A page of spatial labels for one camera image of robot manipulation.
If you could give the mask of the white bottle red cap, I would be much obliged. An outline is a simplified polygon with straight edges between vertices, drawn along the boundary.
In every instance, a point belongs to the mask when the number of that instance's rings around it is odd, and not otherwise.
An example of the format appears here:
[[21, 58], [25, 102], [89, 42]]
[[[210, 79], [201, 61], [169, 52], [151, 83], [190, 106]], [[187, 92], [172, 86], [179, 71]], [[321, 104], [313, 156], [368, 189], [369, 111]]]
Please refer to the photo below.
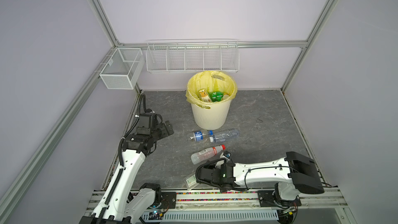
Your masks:
[[205, 161], [209, 158], [214, 157], [215, 155], [224, 151], [225, 149], [226, 149], [225, 145], [219, 145], [219, 146], [206, 148], [202, 151], [192, 154], [191, 161], [193, 164], [199, 164], [202, 161]]

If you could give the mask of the clear bottle green label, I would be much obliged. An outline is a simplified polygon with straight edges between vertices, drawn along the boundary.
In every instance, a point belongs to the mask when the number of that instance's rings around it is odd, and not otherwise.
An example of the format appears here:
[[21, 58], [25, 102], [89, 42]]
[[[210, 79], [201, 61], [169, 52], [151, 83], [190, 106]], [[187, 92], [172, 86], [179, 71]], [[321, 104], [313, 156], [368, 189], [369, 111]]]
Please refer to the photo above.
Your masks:
[[184, 179], [184, 181], [185, 181], [187, 190], [192, 190], [197, 185], [199, 185], [199, 183], [197, 182], [197, 178], [196, 178], [194, 173], [189, 175], [188, 177], [186, 177]]

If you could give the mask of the green soda bottle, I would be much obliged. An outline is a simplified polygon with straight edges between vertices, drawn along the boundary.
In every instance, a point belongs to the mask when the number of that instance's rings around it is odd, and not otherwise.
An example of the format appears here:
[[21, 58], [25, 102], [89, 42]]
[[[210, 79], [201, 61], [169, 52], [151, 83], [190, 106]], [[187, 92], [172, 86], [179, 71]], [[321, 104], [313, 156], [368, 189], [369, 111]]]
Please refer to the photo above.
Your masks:
[[210, 99], [212, 100], [212, 102], [221, 102], [224, 97], [224, 93], [220, 92], [220, 91], [215, 91], [215, 92], [209, 93], [209, 96], [210, 96]]

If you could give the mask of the clear bottle red white label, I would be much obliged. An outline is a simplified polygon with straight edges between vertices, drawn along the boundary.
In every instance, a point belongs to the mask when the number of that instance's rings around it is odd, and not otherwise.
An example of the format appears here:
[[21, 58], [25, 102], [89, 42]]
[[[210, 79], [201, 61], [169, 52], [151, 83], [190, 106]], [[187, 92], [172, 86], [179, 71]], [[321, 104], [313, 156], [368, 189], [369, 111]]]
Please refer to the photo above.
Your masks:
[[201, 89], [198, 91], [198, 97], [201, 101], [205, 103], [212, 103], [212, 99], [205, 89]]

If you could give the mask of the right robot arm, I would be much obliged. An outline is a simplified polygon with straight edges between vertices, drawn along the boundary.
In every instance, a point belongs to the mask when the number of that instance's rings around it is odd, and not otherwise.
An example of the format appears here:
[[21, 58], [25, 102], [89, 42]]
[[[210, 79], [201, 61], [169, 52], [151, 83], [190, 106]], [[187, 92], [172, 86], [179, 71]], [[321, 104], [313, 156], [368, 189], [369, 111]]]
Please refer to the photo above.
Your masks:
[[248, 191], [250, 184], [274, 183], [274, 190], [263, 201], [270, 206], [300, 206], [300, 194], [321, 195], [325, 192], [315, 161], [290, 151], [285, 157], [262, 163], [235, 163], [228, 151], [214, 161], [199, 166], [197, 183], [218, 188], [220, 192]]

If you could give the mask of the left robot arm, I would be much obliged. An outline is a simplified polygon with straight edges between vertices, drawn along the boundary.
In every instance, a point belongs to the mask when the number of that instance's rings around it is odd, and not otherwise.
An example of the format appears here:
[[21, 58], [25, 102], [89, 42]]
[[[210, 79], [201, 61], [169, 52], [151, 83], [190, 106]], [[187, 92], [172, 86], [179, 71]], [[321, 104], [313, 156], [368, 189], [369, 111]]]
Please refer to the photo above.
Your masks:
[[102, 200], [81, 224], [134, 224], [150, 206], [161, 203], [159, 184], [145, 183], [138, 196], [128, 200], [137, 173], [157, 141], [174, 133], [169, 121], [149, 126], [149, 133], [133, 134], [130, 129], [118, 146], [118, 172], [114, 174]]

